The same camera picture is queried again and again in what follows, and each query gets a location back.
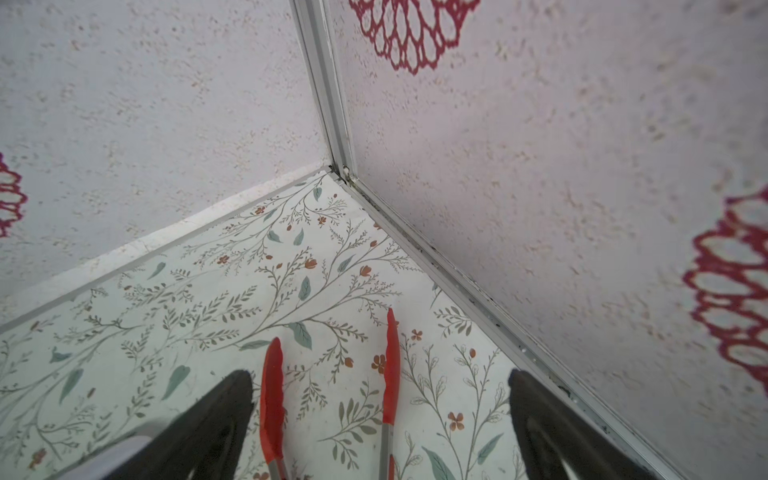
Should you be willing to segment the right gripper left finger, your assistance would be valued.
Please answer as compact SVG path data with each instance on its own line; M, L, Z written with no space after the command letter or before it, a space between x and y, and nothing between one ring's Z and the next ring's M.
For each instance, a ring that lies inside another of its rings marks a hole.
M109 479L232 479L254 403L250 374L235 370Z

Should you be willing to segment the red silicone steel tongs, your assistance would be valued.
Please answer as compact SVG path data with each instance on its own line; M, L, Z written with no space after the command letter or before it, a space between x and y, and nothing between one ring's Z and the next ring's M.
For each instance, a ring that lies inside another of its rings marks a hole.
M379 478L393 480L396 475L393 455L394 424L399 400L401 356L398 322L392 308L387 313L385 350L385 390L382 401ZM259 436L271 479L288 479L283 455L285 409L282 372L283 352L279 338L267 347L262 370L259 400Z

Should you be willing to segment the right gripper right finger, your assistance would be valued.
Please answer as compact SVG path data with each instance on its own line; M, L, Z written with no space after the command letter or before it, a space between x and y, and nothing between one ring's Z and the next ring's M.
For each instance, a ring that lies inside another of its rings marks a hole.
M651 479L530 373L508 380L512 424L530 479Z

